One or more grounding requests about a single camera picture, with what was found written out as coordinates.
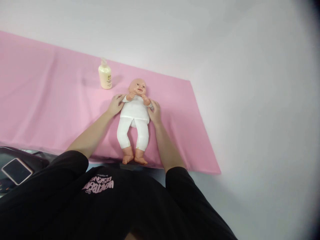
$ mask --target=pink cloth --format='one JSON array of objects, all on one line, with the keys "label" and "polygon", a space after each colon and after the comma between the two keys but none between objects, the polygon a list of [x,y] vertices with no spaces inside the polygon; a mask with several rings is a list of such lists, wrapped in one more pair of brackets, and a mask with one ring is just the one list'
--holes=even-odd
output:
[{"label": "pink cloth", "polygon": [[[113,95],[127,93],[134,78],[147,83],[147,96],[158,101],[171,139],[191,171],[220,174],[189,81],[108,61],[113,88],[100,87],[100,58],[0,31],[0,145],[61,154],[108,108]],[[122,159],[117,140],[119,115],[91,162]],[[162,168],[155,129],[149,124],[145,159]],[[135,146],[137,130],[130,128]]]}]

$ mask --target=forearm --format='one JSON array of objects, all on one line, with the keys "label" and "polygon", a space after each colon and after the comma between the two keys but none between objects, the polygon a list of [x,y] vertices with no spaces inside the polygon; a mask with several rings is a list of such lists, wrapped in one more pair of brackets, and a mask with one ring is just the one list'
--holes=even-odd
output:
[{"label": "forearm", "polygon": [[112,116],[108,112],[102,114],[90,127],[73,141],[67,151],[76,150],[89,158],[96,150],[111,118]]},{"label": "forearm", "polygon": [[171,142],[164,126],[159,124],[155,126],[155,128],[160,158],[165,172],[167,173],[167,171],[173,167],[185,168],[182,158],[177,148]]}]

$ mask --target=doll foot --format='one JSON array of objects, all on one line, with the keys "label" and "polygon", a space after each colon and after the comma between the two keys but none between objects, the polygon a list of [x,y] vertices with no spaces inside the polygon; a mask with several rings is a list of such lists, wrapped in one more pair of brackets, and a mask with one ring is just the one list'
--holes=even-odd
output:
[{"label": "doll foot", "polygon": [[147,161],[144,160],[144,158],[137,158],[137,157],[135,157],[135,158],[134,158],[134,161],[137,162],[137,163],[142,164],[143,166],[146,166],[146,165],[148,164]]},{"label": "doll foot", "polygon": [[136,155],[134,157],[134,161],[142,164],[143,166],[146,166],[148,163],[146,160],[144,160],[143,155],[144,155],[144,151],[140,149],[136,149]]},{"label": "doll foot", "polygon": [[123,151],[123,155],[124,155],[123,159],[122,159],[122,164],[126,165],[128,162],[130,162],[133,159],[132,148],[130,146],[130,147],[122,149],[122,151]]}]

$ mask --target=doll face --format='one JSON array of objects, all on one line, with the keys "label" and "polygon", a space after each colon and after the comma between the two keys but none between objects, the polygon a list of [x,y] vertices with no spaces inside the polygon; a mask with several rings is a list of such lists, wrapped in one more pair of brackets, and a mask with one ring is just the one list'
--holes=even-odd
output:
[{"label": "doll face", "polygon": [[146,89],[147,89],[146,82],[141,78],[137,78],[133,80],[129,86],[129,92],[130,93],[134,92],[138,96],[141,96],[142,94],[146,94],[147,92]]}]

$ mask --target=white onesie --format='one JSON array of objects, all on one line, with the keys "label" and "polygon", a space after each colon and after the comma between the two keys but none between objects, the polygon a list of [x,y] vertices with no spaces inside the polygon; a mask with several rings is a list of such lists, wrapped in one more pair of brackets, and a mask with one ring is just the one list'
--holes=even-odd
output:
[{"label": "white onesie", "polygon": [[120,113],[118,141],[122,149],[130,147],[128,130],[130,126],[135,127],[138,131],[137,149],[145,151],[149,142],[148,123],[150,117],[148,108],[144,105],[142,97],[135,95],[131,101],[128,101],[126,97],[122,100],[125,104]]}]

